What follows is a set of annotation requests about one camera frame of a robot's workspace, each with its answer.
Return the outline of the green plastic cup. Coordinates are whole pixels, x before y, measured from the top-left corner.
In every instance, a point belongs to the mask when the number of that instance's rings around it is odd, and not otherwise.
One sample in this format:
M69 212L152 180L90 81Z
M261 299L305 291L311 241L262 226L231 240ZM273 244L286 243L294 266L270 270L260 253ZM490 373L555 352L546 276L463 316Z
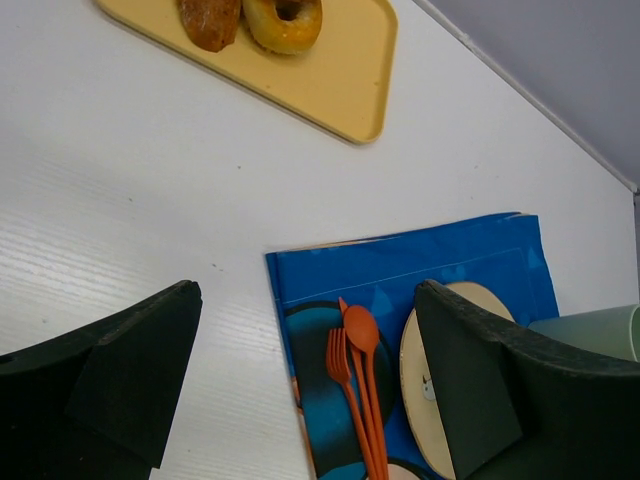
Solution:
M587 351L639 361L638 304L539 320L528 328Z

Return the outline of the blue cartoon placemat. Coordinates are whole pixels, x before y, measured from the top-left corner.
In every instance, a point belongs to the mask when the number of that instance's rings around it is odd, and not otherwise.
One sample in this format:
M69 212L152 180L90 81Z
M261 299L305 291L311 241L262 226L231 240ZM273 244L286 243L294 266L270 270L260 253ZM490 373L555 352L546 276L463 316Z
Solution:
M487 288L514 320L558 315L536 216L496 213L352 244L273 252L266 263L285 358L319 479L366 475L351 412L326 370L328 333L342 324L340 304L375 317L375 375L391 472L432 479L402 404L399 350L418 284L472 282Z

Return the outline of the golden bagel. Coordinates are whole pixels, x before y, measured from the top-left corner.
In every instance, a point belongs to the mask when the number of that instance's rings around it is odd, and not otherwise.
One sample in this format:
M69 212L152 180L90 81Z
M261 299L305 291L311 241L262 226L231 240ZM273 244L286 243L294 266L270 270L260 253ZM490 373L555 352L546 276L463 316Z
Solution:
M308 51L322 29L321 1L246 0L242 8L254 40L277 54L299 55Z

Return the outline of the brown glazed pastry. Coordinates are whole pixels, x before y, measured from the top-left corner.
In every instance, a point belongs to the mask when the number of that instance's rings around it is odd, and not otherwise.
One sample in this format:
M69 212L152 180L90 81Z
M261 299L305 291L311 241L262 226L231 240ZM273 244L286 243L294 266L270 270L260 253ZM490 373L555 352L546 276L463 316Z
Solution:
M198 47L220 52L235 41L240 21L240 0L179 0L182 26Z

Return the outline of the yellow plastic tray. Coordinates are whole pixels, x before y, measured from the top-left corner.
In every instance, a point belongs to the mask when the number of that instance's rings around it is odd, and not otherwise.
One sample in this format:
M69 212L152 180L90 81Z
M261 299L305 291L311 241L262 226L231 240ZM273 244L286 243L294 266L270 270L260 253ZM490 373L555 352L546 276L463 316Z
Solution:
M246 27L219 53L188 39L173 1L101 1L114 20L355 144L384 128L398 20L388 1L325 1L315 45L301 55L261 48Z

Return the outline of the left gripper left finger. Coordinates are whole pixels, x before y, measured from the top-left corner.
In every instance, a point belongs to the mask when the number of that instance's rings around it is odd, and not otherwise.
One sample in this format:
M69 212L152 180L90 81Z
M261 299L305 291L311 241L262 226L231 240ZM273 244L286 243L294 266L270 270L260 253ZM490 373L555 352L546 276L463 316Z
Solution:
M1 357L4 479L147 479L161 466L202 309L180 281Z

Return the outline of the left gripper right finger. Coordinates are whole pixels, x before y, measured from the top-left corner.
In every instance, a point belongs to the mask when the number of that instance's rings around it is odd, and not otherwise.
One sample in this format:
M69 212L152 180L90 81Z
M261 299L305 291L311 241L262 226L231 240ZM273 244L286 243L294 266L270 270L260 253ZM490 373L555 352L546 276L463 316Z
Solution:
M635 479L639 366L550 339L433 280L415 310L459 479Z

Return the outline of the orange plastic fork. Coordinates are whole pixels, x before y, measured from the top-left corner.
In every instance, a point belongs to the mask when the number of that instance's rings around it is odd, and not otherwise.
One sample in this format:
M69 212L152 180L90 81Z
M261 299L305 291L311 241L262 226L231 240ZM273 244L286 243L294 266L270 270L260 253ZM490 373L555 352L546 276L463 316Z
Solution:
M354 387L351 382L351 368L348 360L348 346L346 331L343 328L334 328L329 331L326 349L326 369L330 378L339 384L347 400L360 450L369 479L378 479L378 468L375 458L375 435L373 420L371 419L366 388L364 387L364 375L361 365L354 363L356 380L361 399L356 399Z

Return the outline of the beige decorated plate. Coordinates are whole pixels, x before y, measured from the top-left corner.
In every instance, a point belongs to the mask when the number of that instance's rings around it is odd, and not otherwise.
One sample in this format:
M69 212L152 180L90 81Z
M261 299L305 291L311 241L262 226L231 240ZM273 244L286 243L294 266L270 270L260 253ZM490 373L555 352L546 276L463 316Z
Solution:
M436 474L444 479L454 479L415 308L408 316L401 337L399 377L405 413L420 453Z

